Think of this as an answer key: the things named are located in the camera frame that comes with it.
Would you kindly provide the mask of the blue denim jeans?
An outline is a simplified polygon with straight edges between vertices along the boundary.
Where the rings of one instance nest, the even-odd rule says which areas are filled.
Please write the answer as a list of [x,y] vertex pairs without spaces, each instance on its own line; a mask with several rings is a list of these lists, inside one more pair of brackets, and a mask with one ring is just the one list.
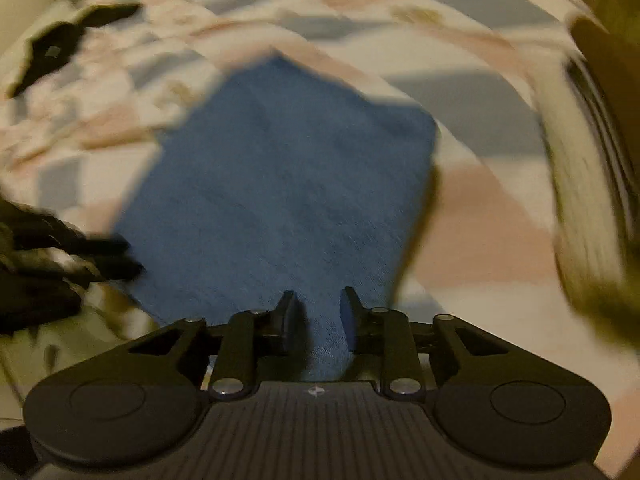
[[292,290],[305,314],[291,372],[340,377],[341,291],[372,307],[392,298],[436,133],[419,105],[280,55],[236,70],[168,136],[117,221],[144,269],[131,297],[162,324],[221,324]]

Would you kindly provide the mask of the black long-sleeve garment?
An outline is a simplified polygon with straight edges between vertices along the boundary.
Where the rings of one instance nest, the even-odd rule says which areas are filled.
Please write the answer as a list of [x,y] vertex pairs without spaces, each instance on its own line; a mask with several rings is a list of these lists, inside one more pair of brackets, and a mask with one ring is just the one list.
[[143,8],[141,3],[125,2],[111,6],[88,6],[71,21],[55,22],[29,43],[26,65],[20,78],[8,91],[8,98],[23,94],[39,79],[60,70],[70,62],[90,28],[101,28],[131,18]]

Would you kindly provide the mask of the folded cream fleece blanket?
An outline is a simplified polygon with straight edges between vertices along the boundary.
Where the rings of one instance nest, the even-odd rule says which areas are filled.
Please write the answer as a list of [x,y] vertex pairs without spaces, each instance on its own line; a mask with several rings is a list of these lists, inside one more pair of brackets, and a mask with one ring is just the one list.
[[553,182],[556,263],[570,303],[629,338],[639,336],[639,244],[623,240],[614,196],[566,63],[536,59],[534,86]]

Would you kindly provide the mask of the diamond patchwork quilt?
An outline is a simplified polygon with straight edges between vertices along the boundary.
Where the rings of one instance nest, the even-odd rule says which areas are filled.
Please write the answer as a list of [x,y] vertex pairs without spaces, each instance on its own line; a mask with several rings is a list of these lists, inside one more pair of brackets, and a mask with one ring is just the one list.
[[[1,85],[29,38],[92,4],[1,0]],[[136,0],[73,62],[1,101],[1,187],[87,231],[110,228],[160,144],[238,67],[280,54],[368,98],[412,103],[438,127],[433,212],[395,301],[417,320],[463,316],[592,380],[613,427],[598,466],[639,445],[639,358],[566,301],[532,76],[534,52],[573,45],[580,0]]]

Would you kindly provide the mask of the folded grey garment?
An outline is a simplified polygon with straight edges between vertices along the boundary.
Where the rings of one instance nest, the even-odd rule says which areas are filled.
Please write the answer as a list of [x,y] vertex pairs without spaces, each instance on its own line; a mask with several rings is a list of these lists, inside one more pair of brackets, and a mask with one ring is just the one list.
[[566,73],[597,141],[605,177],[614,196],[615,214],[622,225],[623,240],[629,245],[638,245],[639,185],[632,170],[629,150],[623,141],[622,125],[586,61],[571,58],[566,63]]

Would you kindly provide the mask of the folded brown garment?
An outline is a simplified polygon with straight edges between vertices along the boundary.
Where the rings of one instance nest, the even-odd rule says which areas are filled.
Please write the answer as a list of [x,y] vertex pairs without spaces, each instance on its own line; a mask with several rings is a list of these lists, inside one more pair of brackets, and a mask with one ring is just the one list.
[[575,20],[570,34],[604,93],[631,181],[639,185],[639,47],[588,18]]

